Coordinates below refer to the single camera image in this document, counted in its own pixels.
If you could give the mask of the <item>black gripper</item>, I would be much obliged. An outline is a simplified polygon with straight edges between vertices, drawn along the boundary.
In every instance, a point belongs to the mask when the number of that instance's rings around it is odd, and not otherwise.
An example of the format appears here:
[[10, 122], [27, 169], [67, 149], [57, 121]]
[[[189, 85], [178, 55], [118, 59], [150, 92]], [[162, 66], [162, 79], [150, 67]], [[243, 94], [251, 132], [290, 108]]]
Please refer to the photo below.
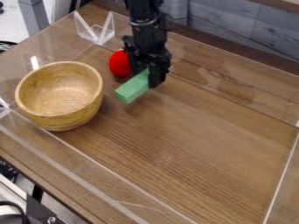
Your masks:
[[125, 50], [130, 58], [134, 75], [149, 66], [149, 87], [157, 88], [170, 73], [173, 55], [166, 47], [169, 23], [166, 18], [153, 20], [130, 19], [133, 35], [125, 35]]

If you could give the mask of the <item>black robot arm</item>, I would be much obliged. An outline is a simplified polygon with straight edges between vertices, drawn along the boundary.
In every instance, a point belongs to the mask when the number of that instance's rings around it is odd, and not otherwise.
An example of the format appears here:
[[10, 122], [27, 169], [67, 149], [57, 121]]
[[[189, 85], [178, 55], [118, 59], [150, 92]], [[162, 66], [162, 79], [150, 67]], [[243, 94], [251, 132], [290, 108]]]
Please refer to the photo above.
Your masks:
[[173, 55], [169, 41], [167, 14], [161, 7], [165, 0], [125, 0], [130, 14], [133, 35], [125, 35], [125, 51], [134, 75], [149, 69], [149, 87], [157, 88], [171, 69]]

